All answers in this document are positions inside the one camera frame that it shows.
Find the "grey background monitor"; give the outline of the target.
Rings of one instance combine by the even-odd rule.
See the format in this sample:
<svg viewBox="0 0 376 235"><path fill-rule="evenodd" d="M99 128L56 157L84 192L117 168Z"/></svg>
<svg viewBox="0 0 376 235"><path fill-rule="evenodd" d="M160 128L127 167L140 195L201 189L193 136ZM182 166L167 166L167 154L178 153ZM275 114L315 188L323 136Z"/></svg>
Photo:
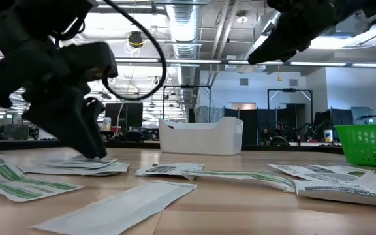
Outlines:
<svg viewBox="0 0 376 235"><path fill-rule="evenodd" d="M372 107L351 107L352 124L353 125L367 125L374 124L372 116L374 114Z"/></svg>

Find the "black partition screens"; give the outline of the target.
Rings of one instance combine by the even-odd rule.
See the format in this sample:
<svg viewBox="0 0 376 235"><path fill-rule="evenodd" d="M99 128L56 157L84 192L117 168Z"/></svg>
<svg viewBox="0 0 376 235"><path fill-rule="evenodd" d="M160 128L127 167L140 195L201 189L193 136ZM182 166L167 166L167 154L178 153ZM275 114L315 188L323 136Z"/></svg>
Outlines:
<svg viewBox="0 0 376 235"><path fill-rule="evenodd" d="M258 146L260 143L260 132L275 121L286 121L290 127L300 127L306 123L305 108L299 105L288 105L286 108L274 109L249 109L235 110L223 108L224 117L234 117L243 121L242 146Z"/></svg>

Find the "white plastic bin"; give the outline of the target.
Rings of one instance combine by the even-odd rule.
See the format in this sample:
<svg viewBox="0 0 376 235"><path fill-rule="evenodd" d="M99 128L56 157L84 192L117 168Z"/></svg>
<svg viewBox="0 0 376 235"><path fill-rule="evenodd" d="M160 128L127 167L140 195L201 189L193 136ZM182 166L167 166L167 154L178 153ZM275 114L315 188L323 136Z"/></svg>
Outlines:
<svg viewBox="0 0 376 235"><path fill-rule="evenodd" d="M177 123L159 120L159 141L242 143L243 121L224 117L217 123Z"/></svg>

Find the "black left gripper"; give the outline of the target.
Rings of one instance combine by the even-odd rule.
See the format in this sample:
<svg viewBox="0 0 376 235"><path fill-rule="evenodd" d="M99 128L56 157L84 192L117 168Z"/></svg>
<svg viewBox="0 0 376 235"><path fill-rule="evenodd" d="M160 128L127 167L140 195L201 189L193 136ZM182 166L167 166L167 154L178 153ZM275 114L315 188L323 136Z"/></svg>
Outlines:
<svg viewBox="0 0 376 235"><path fill-rule="evenodd" d="M10 108L11 93L24 88L31 103L23 118L37 125L88 159L104 158L106 147L98 116L105 110L90 92L88 82L118 75L114 54L105 42L71 44L60 48L85 23L74 22L61 34L41 22L0 19L0 107Z"/></svg>

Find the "black background robot rig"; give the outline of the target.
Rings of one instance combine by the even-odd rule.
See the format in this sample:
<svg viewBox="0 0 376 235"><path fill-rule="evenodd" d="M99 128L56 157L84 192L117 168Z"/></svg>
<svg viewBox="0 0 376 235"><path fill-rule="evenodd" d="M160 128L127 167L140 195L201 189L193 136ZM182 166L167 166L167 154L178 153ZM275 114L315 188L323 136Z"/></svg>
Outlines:
<svg viewBox="0 0 376 235"><path fill-rule="evenodd" d="M275 121L265 126L260 132L260 143L265 146L291 146L302 142L320 142L316 126L305 123L300 127L290 127L286 121Z"/></svg>

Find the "silver spiral ceiling duct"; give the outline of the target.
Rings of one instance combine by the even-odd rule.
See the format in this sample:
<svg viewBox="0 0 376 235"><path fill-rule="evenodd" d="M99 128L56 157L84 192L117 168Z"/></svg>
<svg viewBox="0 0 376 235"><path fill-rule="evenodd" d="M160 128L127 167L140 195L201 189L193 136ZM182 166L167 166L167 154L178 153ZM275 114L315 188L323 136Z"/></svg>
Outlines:
<svg viewBox="0 0 376 235"><path fill-rule="evenodd" d="M174 44L173 51L176 59L197 59L199 39L198 5L177 4L167 5L169 30Z"/></svg>

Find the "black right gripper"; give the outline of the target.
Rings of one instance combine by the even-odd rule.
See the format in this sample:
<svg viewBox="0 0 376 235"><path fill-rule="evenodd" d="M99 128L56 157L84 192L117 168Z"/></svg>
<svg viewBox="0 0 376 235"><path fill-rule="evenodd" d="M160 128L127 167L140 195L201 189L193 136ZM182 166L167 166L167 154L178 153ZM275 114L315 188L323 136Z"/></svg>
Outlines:
<svg viewBox="0 0 376 235"><path fill-rule="evenodd" d="M248 57L250 64L288 61L298 51L333 25L357 11L370 17L376 14L376 0L266 0L281 13L275 29Z"/></svg>

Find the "long plain white packet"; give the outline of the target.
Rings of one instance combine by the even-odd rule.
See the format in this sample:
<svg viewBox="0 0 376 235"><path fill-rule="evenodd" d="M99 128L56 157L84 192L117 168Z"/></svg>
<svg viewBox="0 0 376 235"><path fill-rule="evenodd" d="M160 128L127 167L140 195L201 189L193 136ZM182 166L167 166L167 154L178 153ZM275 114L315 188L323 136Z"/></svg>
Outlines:
<svg viewBox="0 0 376 235"><path fill-rule="evenodd" d="M66 235L120 235L196 188L189 183L152 181L32 227Z"/></svg>

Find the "black background screen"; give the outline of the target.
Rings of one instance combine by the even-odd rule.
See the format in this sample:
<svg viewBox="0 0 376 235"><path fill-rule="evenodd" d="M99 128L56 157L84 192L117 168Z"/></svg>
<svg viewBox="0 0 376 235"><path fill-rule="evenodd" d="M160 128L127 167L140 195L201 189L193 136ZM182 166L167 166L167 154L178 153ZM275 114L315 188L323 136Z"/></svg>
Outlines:
<svg viewBox="0 0 376 235"><path fill-rule="evenodd" d="M142 103L107 103L105 118L111 119L111 126L120 126L129 131L130 127L141 127L143 121Z"/></svg>

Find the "square white printed packet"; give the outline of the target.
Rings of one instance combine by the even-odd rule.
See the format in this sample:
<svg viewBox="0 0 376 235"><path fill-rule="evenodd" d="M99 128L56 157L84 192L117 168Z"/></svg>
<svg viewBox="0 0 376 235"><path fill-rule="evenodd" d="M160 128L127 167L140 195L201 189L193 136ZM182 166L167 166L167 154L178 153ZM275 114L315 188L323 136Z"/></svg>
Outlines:
<svg viewBox="0 0 376 235"><path fill-rule="evenodd" d="M88 159L84 156L75 156L67 160L56 160L56 161L47 161L44 165L50 167L58 168L88 168L88 169L98 169L104 168L112 165L117 162L117 159L113 160L104 160L100 158Z"/></svg>
<svg viewBox="0 0 376 235"><path fill-rule="evenodd" d="M268 166L280 170L290 175L310 174L310 173L342 173L348 174L353 170L347 166L319 166L319 165L278 165L268 164Z"/></svg>
<svg viewBox="0 0 376 235"><path fill-rule="evenodd" d="M167 175L167 176L182 176L188 180L194 180L194 176L183 175L185 171L202 171L204 166L202 164L194 163L173 163L173 164L155 164L146 168L140 168L136 171L136 176L152 176L152 175Z"/></svg>
<svg viewBox="0 0 376 235"><path fill-rule="evenodd" d="M376 173L368 171L349 183L295 180L296 194L323 200L376 205Z"/></svg>
<svg viewBox="0 0 376 235"><path fill-rule="evenodd" d="M358 179L357 176L339 173L307 173L298 174L297 177L309 181L326 181L329 183L350 183Z"/></svg>

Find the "black metal table frame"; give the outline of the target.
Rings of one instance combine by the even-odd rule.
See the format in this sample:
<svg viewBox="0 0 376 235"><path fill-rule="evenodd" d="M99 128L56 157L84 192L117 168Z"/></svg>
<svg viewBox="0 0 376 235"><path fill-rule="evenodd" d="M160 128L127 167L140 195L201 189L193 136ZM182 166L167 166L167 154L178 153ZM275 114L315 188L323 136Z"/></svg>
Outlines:
<svg viewBox="0 0 376 235"><path fill-rule="evenodd" d="M0 150L18 150L33 148L60 148L65 143L58 140L0 140ZM237 142L178 142L165 140L158 143L151 142L105 142L106 148L140 148L160 149L163 153L186 153L200 155L238 155L241 151L306 151L343 154L341 146L257 146L243 145Z"/></svg>

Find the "long ceiling light strip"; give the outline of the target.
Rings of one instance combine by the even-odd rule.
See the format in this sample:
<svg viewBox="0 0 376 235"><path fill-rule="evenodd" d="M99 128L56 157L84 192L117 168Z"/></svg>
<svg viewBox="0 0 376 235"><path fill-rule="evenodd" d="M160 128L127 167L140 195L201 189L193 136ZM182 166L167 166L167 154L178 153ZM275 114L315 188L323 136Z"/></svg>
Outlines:
<svg viewBox="0 0 376 235"><path fill-rule="evenodd" d="M117 63L161 63L160 59L156 58L130 58L117 57ZM218 59L166 59L168 64L193 64L193 65L249 65L247 61L241 60L218 60ZM269 61L259 63L259 65L274 65L274 66L292 66L292 67L349 67L349 68L374 68L376 63L351 63L351 62L311 62L311 61L292 61L280 62Z"/></svg>

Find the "silver slanted ceiling duct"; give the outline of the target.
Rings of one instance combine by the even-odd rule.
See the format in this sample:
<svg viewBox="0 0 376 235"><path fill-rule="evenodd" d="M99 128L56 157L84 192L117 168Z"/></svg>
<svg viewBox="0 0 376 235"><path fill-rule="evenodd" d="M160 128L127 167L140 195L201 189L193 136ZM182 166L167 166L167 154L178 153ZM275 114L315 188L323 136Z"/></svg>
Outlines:
<svg viewBox="0 0 376 235"><path fill-rule="evenodd" d="M264 33L270 32L276 27L280 15L281 13L277 10L272 10L271 12L258 17L258 20L253 28L252 45L243 55L243 60L246 60L249 55L252 54L268 38L268 36L265 36Z"/></svg>

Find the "green plastic mesh basket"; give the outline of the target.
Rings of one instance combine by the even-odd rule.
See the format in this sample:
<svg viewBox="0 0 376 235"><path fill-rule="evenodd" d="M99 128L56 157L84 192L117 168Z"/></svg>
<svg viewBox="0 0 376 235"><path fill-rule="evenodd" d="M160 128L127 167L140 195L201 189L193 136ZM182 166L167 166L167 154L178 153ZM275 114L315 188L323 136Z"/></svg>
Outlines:
<svg viewBox="0 0 376 235"><path fill-rule="evenodd" d="M376 124L336 125L334 128L349 163L376 166Z"/></svg>

